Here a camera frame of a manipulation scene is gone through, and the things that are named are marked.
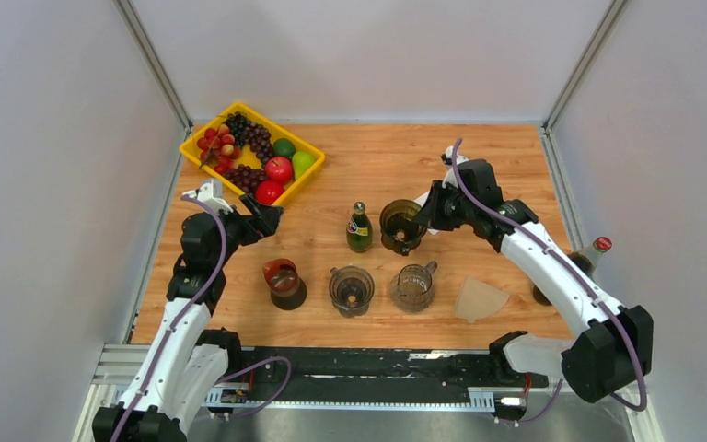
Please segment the red capped soda bottle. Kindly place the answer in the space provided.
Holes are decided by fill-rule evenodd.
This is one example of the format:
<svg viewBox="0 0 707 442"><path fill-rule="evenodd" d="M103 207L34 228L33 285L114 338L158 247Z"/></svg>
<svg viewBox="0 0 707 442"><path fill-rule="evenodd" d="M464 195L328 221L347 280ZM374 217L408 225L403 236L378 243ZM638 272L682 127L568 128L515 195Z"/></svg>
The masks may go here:
<svg viewBox="0 0 707 442"><path fill-rule="evenodd" d="M596 238L591 245L567 254L574 265L586 276L592 278L599 262L613 246L610 238L601 236Z"/></svg>

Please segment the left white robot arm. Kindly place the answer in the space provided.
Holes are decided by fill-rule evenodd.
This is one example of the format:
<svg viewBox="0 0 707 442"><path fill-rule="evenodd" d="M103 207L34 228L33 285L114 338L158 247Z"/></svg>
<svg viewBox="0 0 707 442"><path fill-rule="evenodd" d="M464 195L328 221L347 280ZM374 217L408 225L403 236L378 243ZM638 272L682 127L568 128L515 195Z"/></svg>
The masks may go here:
<svg viewBox="0 0 707 442"><path fill-rule="evenodd" d="M182 222L182 252L143 363L116 403L94 416L97 441L185 441L212 387L243 373L238 335L208 324L226 286L225 264L239 248L274 235L284 209L242 195L248 210L242 215L201 190L181 198L201 210Z"/></svg>

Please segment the clear glass server jug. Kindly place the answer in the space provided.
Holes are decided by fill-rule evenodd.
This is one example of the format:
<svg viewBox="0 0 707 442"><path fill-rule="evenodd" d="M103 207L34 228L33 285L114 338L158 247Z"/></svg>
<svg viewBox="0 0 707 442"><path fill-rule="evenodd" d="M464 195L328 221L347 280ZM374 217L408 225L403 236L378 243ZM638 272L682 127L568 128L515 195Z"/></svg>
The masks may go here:
<svg viewBox="0 0 707 442"><path fill-rule="evenodd" d="M435 298L433 274L436 268L435 261L403 267L389 283L388 294L392 303L407 313L427 309Z"/></svg>

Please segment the red apple middle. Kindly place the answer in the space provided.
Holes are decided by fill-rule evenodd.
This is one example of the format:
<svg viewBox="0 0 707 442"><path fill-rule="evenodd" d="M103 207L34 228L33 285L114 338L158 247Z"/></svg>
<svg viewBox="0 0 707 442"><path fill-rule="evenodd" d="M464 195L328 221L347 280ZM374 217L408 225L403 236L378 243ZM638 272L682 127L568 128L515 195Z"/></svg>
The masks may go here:
<svg viewBox="0 0 707 442"><path fill-rule="evenodd" d="M294 179L292 162L286 157L276 156L267 161L264 171L269 180L286 185Z"/></svg>

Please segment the yellow plastic fruit tray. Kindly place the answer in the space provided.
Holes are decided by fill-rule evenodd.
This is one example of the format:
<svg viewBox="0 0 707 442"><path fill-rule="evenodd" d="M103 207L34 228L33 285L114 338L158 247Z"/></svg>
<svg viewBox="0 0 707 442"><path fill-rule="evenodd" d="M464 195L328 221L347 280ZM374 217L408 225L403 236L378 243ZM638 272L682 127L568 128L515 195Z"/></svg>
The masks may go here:
<svg viewBox="0 0 707 442"><path fill-rule="evenodd" d="M235 194L281 206L307 187L326 160L319 149L238 101L184 141L180 153Z"/></svg>

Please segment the brown paper coffee filter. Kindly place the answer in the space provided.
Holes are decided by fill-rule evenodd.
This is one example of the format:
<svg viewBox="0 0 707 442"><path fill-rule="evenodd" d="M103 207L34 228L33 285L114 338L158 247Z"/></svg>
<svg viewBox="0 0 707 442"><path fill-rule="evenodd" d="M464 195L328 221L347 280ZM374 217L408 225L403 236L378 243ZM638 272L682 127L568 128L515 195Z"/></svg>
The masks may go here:
<svg viewBox="0 0 707 442"><path fill-rule="evenodd" d="M474 323L495 315L507 303L505 291L477 279L466 277L453 307L453 316Z"/></svg>

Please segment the red apple front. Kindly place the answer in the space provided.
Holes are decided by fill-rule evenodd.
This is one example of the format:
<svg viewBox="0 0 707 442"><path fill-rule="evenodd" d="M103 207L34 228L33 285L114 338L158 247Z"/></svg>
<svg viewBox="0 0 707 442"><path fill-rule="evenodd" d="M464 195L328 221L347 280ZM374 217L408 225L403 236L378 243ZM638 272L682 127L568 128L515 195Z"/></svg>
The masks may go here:
<svg viewBox="0 0 707 442"><path fill-rule="evenodd" d="M273 205L284 194L284 186L275 180L262 181L254 192L260 204Z"/></svg>

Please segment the dark olive coffee dripper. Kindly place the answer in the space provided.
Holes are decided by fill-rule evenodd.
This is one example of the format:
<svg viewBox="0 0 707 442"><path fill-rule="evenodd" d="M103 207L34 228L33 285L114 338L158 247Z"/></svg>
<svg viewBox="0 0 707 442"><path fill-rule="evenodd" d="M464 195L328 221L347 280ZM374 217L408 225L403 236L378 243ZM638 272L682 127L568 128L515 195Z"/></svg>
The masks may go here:
<svg viewBox="0 0 707 442"><path fill-rule="evenodd" d="M420 205L407 199L394 200L383 208L379 218L380 240L387 250L408 256L419 247L427 231L413 220L420 210Z"/></svg>

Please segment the green pear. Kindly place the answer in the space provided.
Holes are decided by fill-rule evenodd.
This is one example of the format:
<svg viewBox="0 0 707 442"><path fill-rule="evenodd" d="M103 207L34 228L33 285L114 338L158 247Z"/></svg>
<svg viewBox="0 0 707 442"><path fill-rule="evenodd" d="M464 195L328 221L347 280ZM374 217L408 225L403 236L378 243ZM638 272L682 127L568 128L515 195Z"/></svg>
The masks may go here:
<svg viewBox="0 0 707 442"><path fill-rule="evenodd" d="M316 162L316 158L306 151L297 151L292 156L294 179L299 180Z"/></svg>

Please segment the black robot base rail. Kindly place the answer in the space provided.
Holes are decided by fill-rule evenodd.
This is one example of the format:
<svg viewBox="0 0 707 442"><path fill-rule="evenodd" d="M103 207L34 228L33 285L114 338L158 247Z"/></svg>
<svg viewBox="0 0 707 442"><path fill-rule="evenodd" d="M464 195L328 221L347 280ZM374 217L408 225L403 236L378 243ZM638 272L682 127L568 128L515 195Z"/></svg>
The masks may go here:
<svg viewBox="0 0 707 442"><path fill-rule="evenodd" d="M213 413L274 409L494 413L515 420L549 380L516 373L486 350L245 348L233 368L253 371L215 385Z"/></svg>

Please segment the red apple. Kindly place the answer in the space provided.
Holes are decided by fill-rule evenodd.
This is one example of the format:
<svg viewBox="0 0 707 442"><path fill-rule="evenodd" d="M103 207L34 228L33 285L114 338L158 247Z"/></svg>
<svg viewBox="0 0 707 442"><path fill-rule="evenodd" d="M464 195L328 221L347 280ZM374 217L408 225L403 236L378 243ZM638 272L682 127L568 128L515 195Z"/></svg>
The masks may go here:
<svg viewBox="0 0 707 442"><path fill-rule="evenodd" d="M294 179L292 162L286 157L276 156L267 161L264 171L269 180L286 185Z"/></svg>
<svg viewBox="0 0 707 442"><path fill-rule="evenodd" d="M284 186L275 180L262 181L254 192L260 204L273 205L284 194Z"/></svg>

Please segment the dark purple grape bunch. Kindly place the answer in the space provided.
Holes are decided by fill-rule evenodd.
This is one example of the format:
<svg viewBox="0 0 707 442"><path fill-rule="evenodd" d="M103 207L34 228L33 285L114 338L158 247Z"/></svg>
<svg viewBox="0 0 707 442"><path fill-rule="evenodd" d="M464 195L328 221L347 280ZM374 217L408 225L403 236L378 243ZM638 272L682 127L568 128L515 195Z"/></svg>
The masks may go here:
<svg viewBox="0 0 707 442"><path fill-rule="evenodd" d="M242 112L230 113L225 119L241 148L238 163L223 176L244 193L253 194L258 185L267 180L264 166L274 157L272 136L260 123Z"/></svg>

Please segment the green lime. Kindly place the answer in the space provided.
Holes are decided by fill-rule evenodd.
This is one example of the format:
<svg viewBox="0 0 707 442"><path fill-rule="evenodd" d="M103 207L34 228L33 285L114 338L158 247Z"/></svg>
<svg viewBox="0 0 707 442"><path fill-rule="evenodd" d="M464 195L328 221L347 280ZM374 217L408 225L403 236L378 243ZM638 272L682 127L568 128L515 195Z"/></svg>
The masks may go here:
<svg viewBox="0 0 707 442"><path fill-rule="evenodd" d="M291 140L287 138L279 138L274 141L272 151L278 157L291 159L296 153L296 147Z"/></svg>

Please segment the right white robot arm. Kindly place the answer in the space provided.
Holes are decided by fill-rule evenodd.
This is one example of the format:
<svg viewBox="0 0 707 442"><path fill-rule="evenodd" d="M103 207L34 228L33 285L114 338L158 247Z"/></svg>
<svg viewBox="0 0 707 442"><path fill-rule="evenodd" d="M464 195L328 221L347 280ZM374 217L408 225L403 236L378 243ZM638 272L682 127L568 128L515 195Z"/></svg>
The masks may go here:
<svg viewBox="0 0 707 442"><path fill-rule="evenodd" d="M582 400L594 403L635 384L642 411L651 370L654 321L641 307L625 307L596 284L556 245L538 216L518 199L506 200L493 167L484 159L454 162L441 156L446 176L426 194L416 224L474 234L514 263L550 301L573 335L571 341L513 331L492 342L489 371L501 384L524 373L565 381Z"/></svg>

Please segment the green glass Perrier bottle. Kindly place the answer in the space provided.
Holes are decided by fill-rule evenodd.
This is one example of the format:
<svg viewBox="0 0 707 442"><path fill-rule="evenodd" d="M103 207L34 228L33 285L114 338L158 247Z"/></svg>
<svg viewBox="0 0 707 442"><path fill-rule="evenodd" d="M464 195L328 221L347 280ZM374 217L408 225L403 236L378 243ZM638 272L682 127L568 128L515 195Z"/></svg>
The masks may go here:
<svg viewBox="0 0 707 442"><path fill-rule="evenodd" d="M363 202L353 204L353 213L346 228L346 241L349 249L356 253L364 253L372 246L372 223Z"/></svg>

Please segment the small red fruits cluster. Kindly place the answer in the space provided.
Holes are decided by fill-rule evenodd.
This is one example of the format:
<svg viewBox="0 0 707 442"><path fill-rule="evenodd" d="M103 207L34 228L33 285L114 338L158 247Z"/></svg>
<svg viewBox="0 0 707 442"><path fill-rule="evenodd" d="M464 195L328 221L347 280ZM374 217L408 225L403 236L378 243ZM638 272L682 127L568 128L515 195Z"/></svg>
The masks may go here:
<svg viewBox="0 0 707 442"><path fill-rule="evenodd" d="M200 169L209 167L221 175L231 170L241 156L237 139L225 123L217 128L207 128L197 141L197 147L201 151Z"/></svg>

